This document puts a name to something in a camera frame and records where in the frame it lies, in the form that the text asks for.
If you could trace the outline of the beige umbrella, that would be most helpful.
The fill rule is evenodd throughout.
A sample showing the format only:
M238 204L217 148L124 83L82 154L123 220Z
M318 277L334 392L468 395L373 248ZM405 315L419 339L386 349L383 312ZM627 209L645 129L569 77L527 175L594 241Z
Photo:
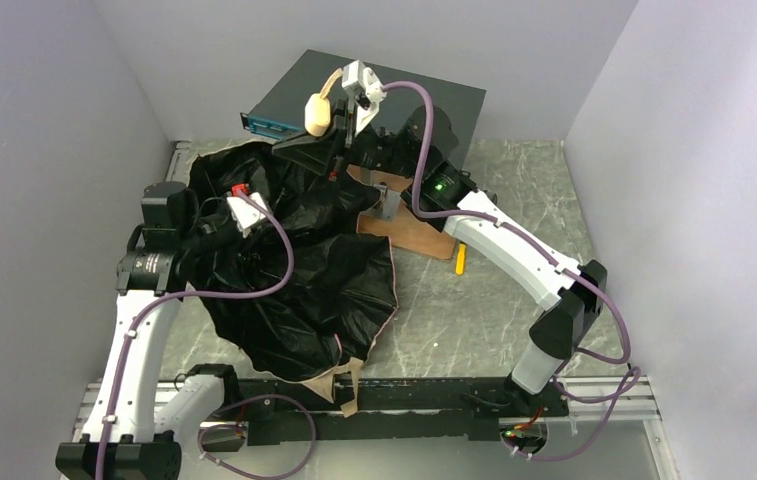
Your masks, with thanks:
M247 141L196 157L189 186L203 203L246 183L274 216L243 242L201 255L190 272L217 336L253 368L330 403L339 374L358 376L399 302L390 240L357 231L375 188L347 173L316 175Z

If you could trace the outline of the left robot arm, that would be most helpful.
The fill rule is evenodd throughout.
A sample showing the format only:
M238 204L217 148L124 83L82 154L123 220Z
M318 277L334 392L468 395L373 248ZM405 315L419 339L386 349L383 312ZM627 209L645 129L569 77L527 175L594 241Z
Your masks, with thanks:
M57 450L63 478L178 478L183 453L237 377L225 365L196 366L158 407L169 333L197 259L252 233L265 209L231 195L203 203L176 181L144 190L142 222L117 266L116 326L97 397L79 437Z

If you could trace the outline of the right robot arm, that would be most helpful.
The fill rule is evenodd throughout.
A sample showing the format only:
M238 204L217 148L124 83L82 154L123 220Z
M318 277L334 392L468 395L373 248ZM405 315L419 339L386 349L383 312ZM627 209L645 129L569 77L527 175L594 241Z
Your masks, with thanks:
M456 144L453 125L438 107L417 108L398 132L388 133L361 126L342 106L331 112L321 135L291 135L274 143L272 152L321 175L357 166L410 179L401 198L412 215L483 254L542 308L529 331L530 345L508 376L516 389L536 395L577 352L598 317L607 270L558 252L511 219L449 161Z

